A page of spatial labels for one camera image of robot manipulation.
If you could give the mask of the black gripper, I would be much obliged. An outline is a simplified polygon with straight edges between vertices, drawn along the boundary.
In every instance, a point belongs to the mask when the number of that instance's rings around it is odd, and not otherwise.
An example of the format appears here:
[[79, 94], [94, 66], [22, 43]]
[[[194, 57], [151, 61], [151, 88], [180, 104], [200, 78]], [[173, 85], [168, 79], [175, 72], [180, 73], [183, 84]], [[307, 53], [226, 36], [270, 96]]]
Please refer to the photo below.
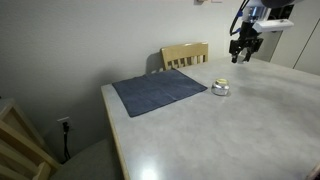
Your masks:
[[237, 63], [238, 55], [244, 48], [247, 49], [243, 62], [249, 62], [251, 55], [259, 50], [263, 39], [252, 26], [252, 23], [243, 22], [239, 30], [239, 38], [230, 41], [229, 52], [232, 54], [232, 63]]

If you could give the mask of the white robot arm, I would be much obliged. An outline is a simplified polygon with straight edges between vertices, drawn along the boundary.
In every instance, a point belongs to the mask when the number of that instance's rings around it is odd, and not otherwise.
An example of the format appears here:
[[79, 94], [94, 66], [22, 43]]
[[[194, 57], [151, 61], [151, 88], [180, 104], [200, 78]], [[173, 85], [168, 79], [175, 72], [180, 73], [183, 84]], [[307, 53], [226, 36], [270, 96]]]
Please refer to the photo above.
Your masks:
[[264, 39], [264, 32], [283, 31], [294, 26], [288, 18], [269, 20], [272, 9], [294, 5], [302, 0], [243, 0], [230, 25], [229, 35], [238, 34], [236, 40], [231, 40], [229, 53], [231, 62], [237, 63], [238, 56], [246, 50], [243, 62], [249, 62], [251, 55], [257, 52]]

